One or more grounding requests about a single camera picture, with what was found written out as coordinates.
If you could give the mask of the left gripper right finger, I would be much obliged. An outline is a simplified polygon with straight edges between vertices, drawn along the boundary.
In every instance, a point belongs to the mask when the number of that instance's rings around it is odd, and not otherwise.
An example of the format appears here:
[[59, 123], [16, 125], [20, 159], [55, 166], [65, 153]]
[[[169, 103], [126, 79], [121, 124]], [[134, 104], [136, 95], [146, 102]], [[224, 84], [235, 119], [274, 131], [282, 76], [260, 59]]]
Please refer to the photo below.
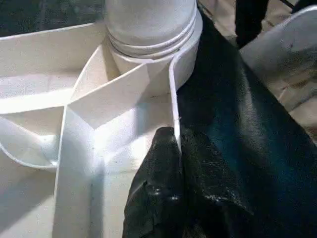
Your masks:
[[186, 238], [259, 238], [261, 233], [237, 178], [207, 135], [181, 131], [188, 201]]

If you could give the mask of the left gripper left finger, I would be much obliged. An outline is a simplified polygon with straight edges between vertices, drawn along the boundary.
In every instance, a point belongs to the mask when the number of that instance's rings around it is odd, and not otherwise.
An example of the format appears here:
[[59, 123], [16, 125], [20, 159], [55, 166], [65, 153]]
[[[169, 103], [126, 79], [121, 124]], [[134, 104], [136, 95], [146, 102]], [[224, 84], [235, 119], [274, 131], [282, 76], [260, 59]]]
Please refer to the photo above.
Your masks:
[[124, 208], [124, 238], [180, 238], [185, 220], [184, 176], [173, 127], [156, 130]]

